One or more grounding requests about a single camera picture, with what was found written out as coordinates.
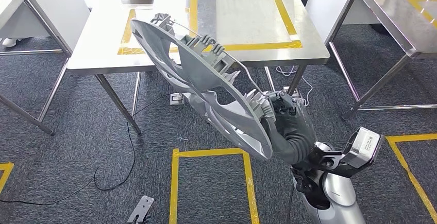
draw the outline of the black cable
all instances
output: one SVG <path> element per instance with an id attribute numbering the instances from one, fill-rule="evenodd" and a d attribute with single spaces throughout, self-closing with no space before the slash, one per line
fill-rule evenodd
<path id="1" fill-rule="evenodd" d="M 290 200 L 288 202 L 288 216 L 287 216 L 287 224 L 290 224 L 291 218 L 291 202 L 293 201 L 293 193 L 294 193 L 294 183 L 291 182 L 291 190 L 290 190 Z"/>
<path id="2" fill-rule="evenodd" d="M 172 95 L 172 94 L 164 94 L 164 95 L 161 95 L 160 97 L 158 97 L 157 99 L 155 99 L 154 101 L 152 101 L 150 104 L 146 105 L 145 107 L 141 108 L 138 112 L 134 113 L 133 116 L 137 115 L 137 114 L 138 114 L 139 112 L 141 112 L 142 110 L 144 110 L 144 109 L 146 109 L 147 107 L 151 106 L 153 103 L 157 102 L 160 98 L 162 98 L 162 97 L 166 97 L 166 96 L 169 96 L 169 95 Z"/>
<path id="3" fill-rule="evenodd" d="M 75 191 L 75 192 L 69 194 L 68 196 L 66 196 L 66 197 L 64 197 L 64 198 L 62 198 L 62 199 L 60 199 L 60 200 L 57 200 L 57 201 L 54 201 L 54 202 L 51 202 L 51 203 L 37 203 L 37 202 L 26 202 L 26 201 L 7 201 L 7 200 L 0 200 L 0 202 L 6 202 L 6 203 L 19 202 L 19 203 L 32 204 L 32 205 L 48 206 L 48 205 L 52 205 L 52 204 L 58 203 L 58 202 L 60 202 L 60 201 L 64 201 L 64 200 L 66 200 L 67 198 L 73 196 L 74 194 L 78 193 L 79 191 L 81 191 L 81 190 L 83 190 L 85 187 L 87 187 L 87 186 L 91 183 L 91 181 L 93 181 L 93 179 L 91 179 L 90 181 L 88 181 L 88 183 L 87 183 L 86 185 L 84 185 L 82 188 L 78 189 L 77 191 Z"/>
<path id="4" fill-rule="evenodd" d="M 130 144 L 132 145 L 132 151 L 133 151 L 133 163 L 132 163 L 132 166 L 130 167 L 130 171 L 129 171 L 129 173 L 127 174 L 126 178 L 125 178 L 122 182 L 116 184 L 115 186 L 110 187 L 110 188 L 100 188 L 100 187 L 97 185 L 97 182 L 96 182 L 96 180 L 95 180 L 95 175 L 96 175 L 96 173 L 97 173 L 97 170 L 99 169 L 99 167 L 98 167 L 98 168 L 96 169 L 96 171 L 94 172 L 94 177 L 93 177 L 93 179 L 94 179 L 94 185 L 96 186 L 97 189 L 99 189 L 99 190 L 101 190 L 101 191 L 104 191 L 104 192 L 105 192 L 105 191 L 110 191 L 110 190 L 115 189 L 115 188 L 119 187 L 120 185 L 124 184 L 124 182 L 126 182 L 126 180 L 129 178 L 130 173 L 131 173 L 132 170 L 133 170 L 133 166 L 135 166 L 135 160 L 136 160 L 136 158 L 137 158 L 137 157 L 135 156 L 135 148 L 134 148 L 134 146 L 133 146 L 132 138 L 130 137 L 129 122 L 127 122 L 127 134 L 129 135 L 129 140 L 130 140 Z"/>
<path id="5" fill-rule="evenodd" d="M 157 102 L 157 101 L 158 101 L 159 99 L 161 99 L 162 97 L 169 96 L 169 95 L 171 95 L 171 94 L 164 94 L 164 95 L 161 95 L 160 97 L 158 97 L 157 99 L 155 99 L 154 101 L 152 101 L 151 103 L 149 103 L 148 105 L 146 105 L 145 107 L 141 108 L 138 112 L 134 113 L 133 116 L 135 116 L 135 115 L 138 114 L 139 112 L 143 111 L 143 110 L 146 109 L 147 107 L 151 106 L 152 104 L 154 104 L 155 102 Z M 70 195 L 68 195 L 68 196 L 66 196 L 66 197 L 64 197 L 64 198 L 62 198 L 62 199 L 60 199 L 60 200 L 57 200 L 57 201 L 54 201 L 54 202 L 51 202 L 51 203 L 37 203 L 37 202 L 27 202 L 27 201 L 19 201 L 19 200 L 16 200 L 16 201 L 8 201 L 8 200 L 1 200 L 1 199 L 0 199 L 0 202 L 5 202 L 5 203 L 24 203 L 24 204 L 41 205 L 41 206 L 52 205 L 52 204 L 58 203 L 58 202 L 60 202 L 60 201 L 64 201 L 64 200 L 66 200 L 67 198 L 69 198 L 69 197 L 73 196 L 74 194 L 78 193 L 79 191 L 83 190 L 83 189 L 84 189 L 85 187 L 87 187 L 87 186 L 88 186 L 88 185 L 89 185 L 93 180 L 94 180 L 94 185 L 96 186 L 96 188 L 99 189 L 99 190 L 101 190 L 101 191 L 110 191 L 110 190 L 113 190 L 113 189 L 119 187 L 120 185 L 124 184 L 124 183 L 126 182 L 126 180 L 130 177 L 130 174 L 132 173 L 133 167 L 135 166 L 135 161 L 136 161 L 136 159 L 137 159 L 137 158 L 136 158 L 136 155 L 135 155 L 135 148 L 134 148 L 134 146 L 133 146 L 132 137 L 130 136 L 129 122 L 127 123 L 127 134 L 129 135 L 130 144 L 131 144 L 131 146 L 132 146 L 132 151 L 133 151 L 133 163 L 132 163 L 132 166 L 130 167 L 130 171 L 129 171 L 128 175 L 126 176 L 126 178 L 125 178 L 121 183 L 118 183 L 117 185 L 115 185 L 115 186 L 113 186 L 113 187 L 111 187 L 111 188 L 100 188 L 100 187 L 97 185 L 97 182 L 96 182 L 96 179 L 95 179 L 95 176 L 96 176 L 96 174 L 97 174 L 97 170 L 100 168 L 100 167 L 98 167 L 98 168 L 96 168 L 96 170 L 95 170 L 95 172 L 94 172 L 94 176 L 93 176 L 93 178 L 92 178 L 92 179 L 91 179 L 91 180 L 90 180 L 86 185 L 84 185 L 82 188 L 78 189 L 77 191 L 71 193 Z"/>

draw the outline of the white shoe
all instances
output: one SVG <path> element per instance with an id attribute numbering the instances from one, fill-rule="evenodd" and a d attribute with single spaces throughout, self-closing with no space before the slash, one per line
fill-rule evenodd
<path id="1" fill-rule="evenodd" d="M 5 46 L 5 47 L 14 47 L 14 46 L 16 46 L 16 41 L 18 40 L 18 41 L 22 41 L 24 38 L 16 38 L 16 39 L 10 39 L 10 38 L 7 38 L 7 39 L 5 39 L 4 41 L 3 41 L 3 45 Z"/>

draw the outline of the floor power outlet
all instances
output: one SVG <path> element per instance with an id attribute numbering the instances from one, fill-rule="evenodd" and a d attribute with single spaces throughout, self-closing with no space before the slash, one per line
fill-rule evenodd
<path id="1" fill-rule="evenodd" d="M 289 88 L 290 88 L 290 87 L 282 87 L 282 90 L 284 90 L 284 91 L 288 91 Z M 300 92 L 299 92 L 297 89 L 294 90 L 294 92 L 293 92 L 293 94 L 291 95 L 291 97 L 292 97 L 292 98 L 302 98 L 302 96 L 300 95 Z"/>
<path id="2" fill-rule="evenodd" d="M 170 106 L 184 105 L 185 98 L 181 93 L 174 93 L 170 95 Z"/>

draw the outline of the gray carpet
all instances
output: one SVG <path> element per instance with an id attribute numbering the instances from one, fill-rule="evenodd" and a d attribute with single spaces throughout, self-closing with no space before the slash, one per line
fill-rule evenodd
<path id="1" fill-rule="evenodd" d="M 367 25 L 343 26 L 335 43 L 360 94 L 402 55 L 393 39 Z M 36 47 L 55 45 L 50 39 L 27 39 L 16 49 Z M 61 55 L 2 57 L 0 92 L 37 115 L 63 61 Z M 263 69 L 250 70 L 260 87 L 268 89 Z M 290 81 L 271 70 L 277 88 Z M 436 103 L 436 70 L 432 60 L 408 64 L 369 104 Z M 360 112 L 342 121 L 339 114 L 353 99 L 332 60 L 327 65 L 309 66 L 304 77 L 314 86 L 308 110 L 320 141 L 343 148 L 359 126 L 386 135 L 435 133 L 437 110 L 431 109 Z M 135 74 L 107 78 L 130 109 Z M 236 87 L 243 93 L 252 89 L 244 75 L 237 78 Z M 309 87 L 301 82 L 299 90 L 306 93 Z M 158 73 L 147 72 L 140 91 L 139 107 L 172 92 L 172 88 Z M 139 113 L 137 121 L 143 135 L 136 136 L 131 130 L 137 161 L 125 184 L 102 192 L 91 183 L 50 206 L 0 203 L 0 223 L 124 223 L 142 195 L 155 198 L 151 223 L 167 223 L 172 150 L 234 147 L 190 106 L 169 106 L 166 98 Z M 126 122 L 94 77 L 67 73 L 45 122 L 55 128 L 54 137 L 0 106 L 0 163 L 15 163 L 1 199 L 51 202 L 89 182 L 97 167 L 101 187 L 124 179 L 132 164 Z M 433 143 L 405 142 L 399 147 L 435 206 L 437 156 Z M 251 164 L 260 223 L 285 223 L 290 170 L 276 157 L 269 161 L 251 159 Z M 250 222 L 242 166 L 241 156 L 181 158 L 178 223 Z M 352 181 L 367 223 L 433 223 L 387 143 L 382 145 L 376 163 Z M 292 223 L 310 223 L 296 195 Z"/>

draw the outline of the yellow tape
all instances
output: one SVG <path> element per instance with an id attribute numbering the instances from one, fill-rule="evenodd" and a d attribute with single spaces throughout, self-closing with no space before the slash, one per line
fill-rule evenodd
<path id="1" fill-rule="evenodd" d="M 172 156 L 172 186 L 170 191 L 170 215 L 169 224 L 176 224 L 177 221 L 177 192 L 179 181 L 179 149 L 173 149 Z"/>
<path id="2" fill-rule="evenodd" d="M 435 2 L 437 0 L 408 0 L 413 7 L 419 11 L 423 17 L 431 23 L 435 28 L 437 28 L 437 20 L 432 17 L 432 15 L 426 11 L 422 6 L 419 4 L 419 2 Z"/>
<path id="3" fill-rule="evenodd" d="M 278 7 L 279 13 L 281 14 L 282 20 L 284 21 L 285 27 L 287 28 L 287 32 L 289 35 L 295 35 L 296 30 L 291 23 L 291 19 L 288 16 L 287 9 L 285 8 L 282 0 L 275 0 L 276 6 Z"/>
<path id="4" fill-rule="evenodd" d="M 279 14 L 281 15 L 282 21 L 284 22 L 285 28 L 289 35 L 295 35 L 296 30 L 294 29 L 293 23 L 288 15 L 287 9 L 285 8 L 282 0 L 274 0 L 278 8 Z M 189 28 L 197 32 L 197 0 L 190 0 L 190 21 Z M 224 45 L 227 51 L 231 50 L 263 50 L 263 49 L 284 49 L 284 48 L 302 48 L 302 43 L 300 40 L 295 40 L 291 42 L 279 42 L 279 43 L 258 43 L 258 44 L 229 44 Z"/>
<path id="5" fill-rule="evenodd" d="M 13 163 L 4 163 L 0 164 L 0 171 L 3 171 L 2 177 L 0 178 L 0 193 L 2 193 L 3 187 L 6 184 L 6 181 L 9 178 L 9 175 L 12 172 L 14 164 Z"/>
<path id="6" fill-rule="evenodd" d="M 243 152 L 244 173 L 246 175 L 247 198 L 249 199 L 250 219 L 252 224 L 259 224 L 257 200 L 255 198 L 254 178 L 249 154 Z"/>
<path id="7" fill-rule="evenodd" d="M 289 35 L 296 35 L 296 30 L 294 29 L 293 23 L 287 13 L 287 9 L 282 0 L 274 0 L 278 8 L 279 14 L 281 15 L 282 21 L 284 22 L 285 28 Z M 186 8 L 185 11 L 189 13 L 189 28 L 192 31 L 197 32 L 197 0 L 190 0 L 190 7 Z M 118 51 L 118 55 L 135 55 L 144 54 L 145 52 L 141 48 L 131 48 L 125 46 L 131 40 L 132 32 L 130 29 L 130 20 L 136 17 L 136 12 L 134 9 L 129 11 L 129 16 L 124 29 L 123 37 L 121 40 L 121 45 Z M 232 50 L 268 50 L 268 49 L 289 49 L 289 48 L 302 48 L 302 43 L 300 40 L 294 40 L 290 42 L 278 42 L 278 43 L 253 43 L 253 44 L 229 44 L 224 45 L 227 51 Z M 178 52 L 177 47 L 170 48 L 171 53 Z"/>
<path id="8" fill-rule="evenodd" d="M 200 156 L 225 156 L 228 154 L 241 154 L 244 151 L 241 148 L 220 148 L 207 150 L 193 150 L 177 153 L 180 157 L 200 157 Z"/>
<path id="9" fill-rule="evenodd" d="M 244 163 L 244 173 L 246 178 L 247 198 L 249 201 L 250 218 L 252 224 L 259 224 L 258 208 L 255 198 L 254 179 L 252 176 L 252 166 L 250 164 L 249 154 L 240 148 L 221 148 L 206 149 L 179 152 L 179 149 L 173 149 L 172 156 L 172 183 L 170 192 L 170 215 L 169 224 L 177 222 L 177 197 L 178 197 L 178 174 L 179 174 L 179 157 L 202 157 L 202 156 L 225 156 L 230 154 L 242 154 Z"/>
<path id="10" fill-rule="evenodd" d="M 431 139 L 435 139 L 437 134 L 429 134 L 433 137 Z M 423 190 L 421 184 L 418 182 L 416 177 L 413 175 L 413 173 L 410 171 L 410 168 L 408 167 L 407 161 L 404 159 L 402 153 L 400 152 L 399 148 L 396 146 L 397 142 L 406 142 L 406 141 L 418 141 L 418 140 L 406 140 L 407 138 L 415 138 L 415 139 L 424 139 L 427 135 L 400 135 L 400 136 L 386 136 L 387 141 L 389 141 L 389 145 L 392 148 L 393 152 L 395 153 L 398 161 L 402 165 L 402 167 L 407 171 L 408 177 L 410 178 L 411 183 L 413 183 L 414 188 L 416 188 L 417 194 L 421 198 L 422 202 L 424 203 L 426 209 L 428 210 L 429 214 L 431 215 L 432 220 L 434 220 L 434 223 L 437 224 L 437 213 L 432 206 L 431 201 L 428 199 L 428 196 L 426 195 L 425 191 Z"/>
<path id="11" fill-rule="evenodd" d="M 192 31 L 197 32 L 197 0 L 190 0 L 190 20 L 189 27 Z"/>
<path id="12" fill-rule="evenodd" d="M 414 142 L 422 140 L 437 140 L 437 134 L 420 134 L 420 135 L 396 135 L 386 136 L 388 141 L 397 142 Z"/>

